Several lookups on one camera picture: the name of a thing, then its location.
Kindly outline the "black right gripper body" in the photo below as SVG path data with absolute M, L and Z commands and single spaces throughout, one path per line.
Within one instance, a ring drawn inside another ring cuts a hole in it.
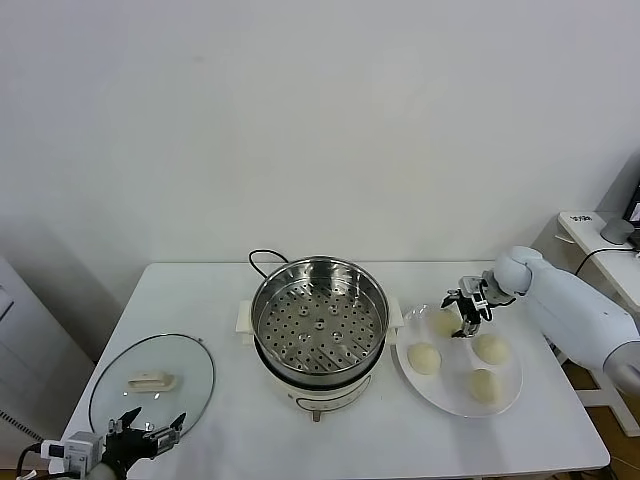
M 493 314 L 482 289 L 468 292 L 458 289 L 458 310 L 464 321 L 492 321 Z

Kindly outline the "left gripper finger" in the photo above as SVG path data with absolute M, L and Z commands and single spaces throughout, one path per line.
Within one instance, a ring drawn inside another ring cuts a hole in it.
M 181 413 L 168 426 L 153 430 L 148 433 L 152 454 L 164 454 L 174 448 L 181 439 L 183 424 L 187 414 Z
M 108 425 L 108 433 L 109 434 L 122 434 L 123 432 L 130 429 L 131 424 L 136 419 L 136 417 L 141 412 L 142 408 L 140 406 L 126 411 L 122 414 L 118 419 L 111 419 Z

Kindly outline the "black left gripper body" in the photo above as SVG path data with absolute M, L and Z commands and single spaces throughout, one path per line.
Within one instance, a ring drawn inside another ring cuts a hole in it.
M 112 470 L 129 470 L 141 459 L 154 459 L 158 454 L 157 444 L 145 437 L 145 432 L 127 429 L 106 436 L 106 448 L 102 462 Z

